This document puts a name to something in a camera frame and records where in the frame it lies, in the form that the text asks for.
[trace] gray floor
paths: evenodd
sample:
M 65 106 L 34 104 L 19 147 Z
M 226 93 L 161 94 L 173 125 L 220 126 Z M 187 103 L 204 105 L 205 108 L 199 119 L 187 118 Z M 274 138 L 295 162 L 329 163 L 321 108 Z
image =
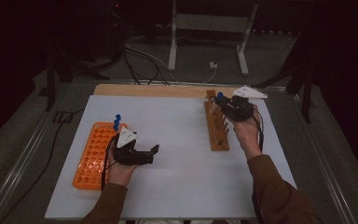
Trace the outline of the gray floor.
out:
M 129 46 L 168 63 L 170 47 L 168 37 L 160 37 L 154 42 L 136 36 L 131 38 L 134 39 L 128 41 Z M 245 51 L 250 68 L 247 77 L 240 74 L 235 54 L 237 36 L 211 45 L 180 46 L 173 77 L 164 69 L 162 63 L 159 65 L 163 76 L 171 84 L 179 84 L 175 79 L 182 84 L 203 83 L 209 80 L 213 75 L 209 62 L 217 62 L 218 66 L 213 79 L 208 84 L 235 86 L 255 84 L 279 73 L 295 41 L 295 38 L 288 35 L 251 35 Z M 130 55 L 129 61 L 135 71 L 141 75 L 152 77 L 155 74 L 153 65 L 148 61 Z M 111 77 L 105 83 L 131 83 L 131 74 L 123 62 L 104 71 L 103 75 Z M 39 138 L 40 142 L 36 146 L 28 168 L 7 203 L 7 208 L 20 198 L 38 176 L 47 162 L 54 135 L 59 128 L 58 123 L 51 123 L 52 117 L 45 112 L 47 99 L 37 96 L 40 89 L 46 86 L 45 79 L 45 73 L 35 78 L 37 88 L 34 93 L 0 130 L 0 186 L 2 186 L 21 152 L 27 148 L 30 139 L 34 139 L 33 134 L 38 124 L 44 119 L 49 121 L 46 131 Z M 275 83 L 274 86 L 284 87 L 287 81 L 288 79 L 285 79 Z M 77 111 L 84 108 L 98 83 L 102 82 L 79 75 L 73 83 L 59 85 L 58 91 L 61 97 L 53 108 L 52 115 L 57 110 Z M 323 223 L 358 223 L 358 163 L 318 88 L 312 89 L 311 124 L 304 123 L 298 115 L 295 96 L 287 95 L 279 88 L 269 89 L 266 92 L 268 93 L 266 104 L 286 159 L 298 187 L 310 198 L 315 214 Z M 78 221 L 45 220 L 44 214 L 80 119 L 81 114 L 77 114 L 71 123 L 62 126 L 53 160 L 46 173 L 4 223 L 78 223 Z M 320 148 L 322 154 L 320 151 L 315 151 L 315 147 Z M 343 215 L 340 207 L 346 205 L 350 212 Z M 342 218 L 348 214 L 352 216 L 350 220 L 343 220 Z

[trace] wooden peg board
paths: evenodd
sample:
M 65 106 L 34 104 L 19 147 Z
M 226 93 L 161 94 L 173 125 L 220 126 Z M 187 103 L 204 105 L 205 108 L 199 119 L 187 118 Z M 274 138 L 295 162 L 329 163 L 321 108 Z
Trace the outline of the wooden peg board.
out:
M 220 106 L 211 112 L 213 106 L 213 98 L 216 96 L 215 91 L 206 91 L 207 100 L 204 102 L 205 115 L 208 124 L 209 141 L 211 143 L 211 150 L 226 151 L 229 150 L 227 140 L 228 128 L 226 117 L 223 115 Z

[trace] person's arm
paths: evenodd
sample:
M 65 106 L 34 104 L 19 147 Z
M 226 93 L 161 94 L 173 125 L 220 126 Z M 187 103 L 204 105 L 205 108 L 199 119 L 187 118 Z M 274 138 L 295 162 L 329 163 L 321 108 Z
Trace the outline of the person's arm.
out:
M 116 224 L 120 220 L 124 201 L 127 195 L 127 186 L 136 165 L 126 166 L 115 163 L 108 170 L 108 183 L 104 186 L 98 202 L 94 208 L 81 220 L 82 224 Z
M 254 115 L 259 122 L 256 111 Z M 265 223 L 312 223 L 308 199 L 282 179 L 270 156 L 262 154 L 255 121 L 247 119 L 232 123 L 254 179 L 255 194 Z

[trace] dark background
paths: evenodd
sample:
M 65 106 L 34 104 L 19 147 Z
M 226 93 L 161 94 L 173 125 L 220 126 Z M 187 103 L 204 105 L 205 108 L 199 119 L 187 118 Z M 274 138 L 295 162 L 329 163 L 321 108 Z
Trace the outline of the dark background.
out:
M 171 23 L 172 2 L 115 1 L 122 22 L 151 38 L 156 24 Z M 178 10 L 241 16 L 242 1 L 179 1 Z M 0 0 L 0 127 L 34 90 L 32 78 L 46 69 L 54 42 L 79 59 L 105 53 L 106 1 Z M 307 58 L 319 85 L 358 159 L 358 1 L 263 1 L 254 22 L 259 35 L 298 35 L 283 71 Z

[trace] brown sleeve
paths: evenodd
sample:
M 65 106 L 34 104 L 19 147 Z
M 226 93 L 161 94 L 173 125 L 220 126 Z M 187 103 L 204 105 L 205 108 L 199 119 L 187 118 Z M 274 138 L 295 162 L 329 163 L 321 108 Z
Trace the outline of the brown sleeve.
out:
M 270 156 L 254 157 L 248 160 L 248 165 L 260 210 L 267 224 L 312 223 L 310 202 L 281 178 Z
M 98 202 L 80 223 L 118 223 L 126 195 L 126 187 L 117 184 L 105 185 Z

